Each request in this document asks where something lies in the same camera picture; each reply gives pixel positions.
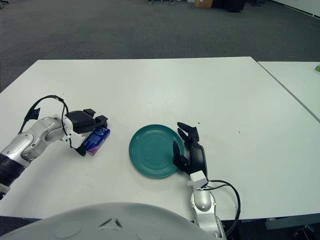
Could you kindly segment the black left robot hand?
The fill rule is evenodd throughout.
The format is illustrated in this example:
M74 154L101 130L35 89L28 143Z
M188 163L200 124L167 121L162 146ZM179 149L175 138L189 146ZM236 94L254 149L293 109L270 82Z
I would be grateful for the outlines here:
M86 134L91 134L98 128L107 128L108 118L104 115L95 117L95 111L91 108L84 110L75 110L67 113L63 118L66 126L66 138L69 145L79 155L85 156Z

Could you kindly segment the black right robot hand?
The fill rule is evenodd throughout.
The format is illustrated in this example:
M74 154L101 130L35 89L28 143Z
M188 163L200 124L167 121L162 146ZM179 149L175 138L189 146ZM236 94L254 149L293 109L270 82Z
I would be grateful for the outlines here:
M200 137L196 127L189 126L182 122L177 122L177 132L184 141L184 146L189 151L189 158L180 152L176 141L172 144L173 164L182 172L190 175L198 171L203 171L204 176L208 177L205 150L199 144Z

